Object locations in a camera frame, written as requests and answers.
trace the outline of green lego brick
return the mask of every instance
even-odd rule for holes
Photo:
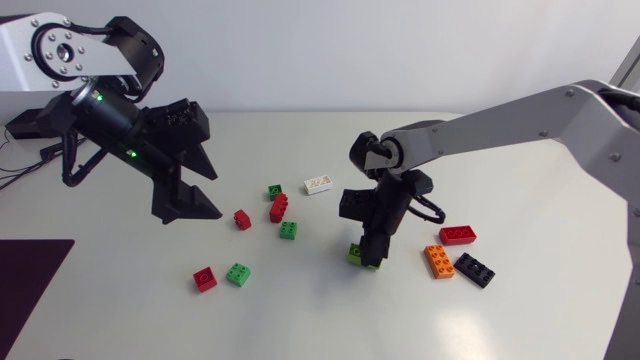
[[[295,240],[298,232],[298,224],[293,222],[283,222],[280,226],[280,237],[282,239]]]
[[[362,262],[360,260],[360,245],[351,244],[351,247],[349,248],[349,254],[347,254],[347,261],[355,265],[362,265]],[[367,268],[373,270],[380,269],[379,266],[375,267],[373,265],[369,265],[367,266]]]
[[[271,201],[275,200],[276,195],[281,193],[282,193],[282,186],[280,186],[280,184],[269,186],[269,200]]]
[[[227,272],[227,280],[242,287],[244,282],[249,278],[249,275],[251,275],[251,269],[242,264],[235,263]]]

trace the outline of black lego brick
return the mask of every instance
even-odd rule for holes
[[[491,269],[467,253],[462,254],[453,266],[483,289],[495,275]]]

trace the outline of red lego brick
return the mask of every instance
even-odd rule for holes
[[[211,271],[210,267],[202,269],[193,274],[193,279],[196,281],[196,286],[198,287],[198,290],[200,290],[200,292],[205,292],[218,285],[218,282],[213,276],[213,271]]]
[[[242,230],[247,230],[251,227],[251,219],[249,215],[244,212],[244,210],[240,209],[233,214],[233,220],[236,221],[236,225]]]
[[[287,195],[276,195],[276,200],[273,202],[273,206],[271,206],[271,211],[269,211],[269,218],[271,219],[271,222],[279,223],[282,221],[282,217],[284,216],[284,212],[287,211],[288,205],[289,202]]]
[[[443,245],[471,244],[476,239],[476,234],[471,226],[455,226],[440,230],[440,241]]]

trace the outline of robotic arm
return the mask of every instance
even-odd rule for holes
[[[362,221],[362,265],[379,265],[388,256],[391,236],[412,199],[444,213],[422,197],[431,179],[412,168],[441,156],[559,139],[580,166],[627,200],[628,245],[633,263],[627,293],[614,329],[607,359],[640,358],[640,97],[597,81],[583,81],[515,100],[451,121],[423,121],[391,130],[378,138],[366,132],[350,151],[350,159],[374,190],[345,190],[340,216]]]
[[[0,93],[64,91],[6,128],[16,139],[60,137],[66,185],[78,185],[111,153],[153,180],[152,213],[164,224],[222,216],[198,187],[181,180],[182,166],[217,178],[201,145],[210,137],[209,119],[198,103],[135,105],[162,75],[164,53],[131,19],[89,28],[54,13],[0,17],[0,64]],[[73,173],[78,133],[101,150]]]

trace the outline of white lego brick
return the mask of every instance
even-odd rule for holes
[[[309,179],[304,182],[304,188],[308,195],[317,194],[322,191],[333,189],[333,182],[328,175],[323,175],[315,179]]]

